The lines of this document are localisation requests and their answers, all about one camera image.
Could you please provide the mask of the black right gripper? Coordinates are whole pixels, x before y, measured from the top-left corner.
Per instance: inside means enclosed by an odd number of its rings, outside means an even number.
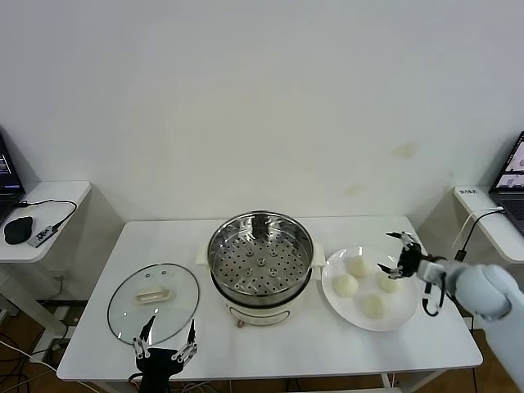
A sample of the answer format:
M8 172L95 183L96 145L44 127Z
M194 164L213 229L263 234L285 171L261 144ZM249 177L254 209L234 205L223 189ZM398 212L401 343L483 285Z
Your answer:
M393 237L401 241L403 248L400 252L400 257L397 267L390 268L383 264L377 266L385 273L389 279L409 278L417 273L418 268L423 260L424 254L422 248L418 244L417 239L411 233L405 231L386 233L387 236Z

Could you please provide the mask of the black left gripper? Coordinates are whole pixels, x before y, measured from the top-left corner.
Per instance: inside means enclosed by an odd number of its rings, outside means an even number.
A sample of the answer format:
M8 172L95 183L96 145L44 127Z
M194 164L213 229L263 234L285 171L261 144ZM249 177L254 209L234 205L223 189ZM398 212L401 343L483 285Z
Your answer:
M156 316L153 315L133 339L135 364L141 378L138 391L141 393L170 392L169 380L183 371L183 363L189 363L197 353L195 320L191 321L187 342L180 350L163 348L149 349L149 336Z

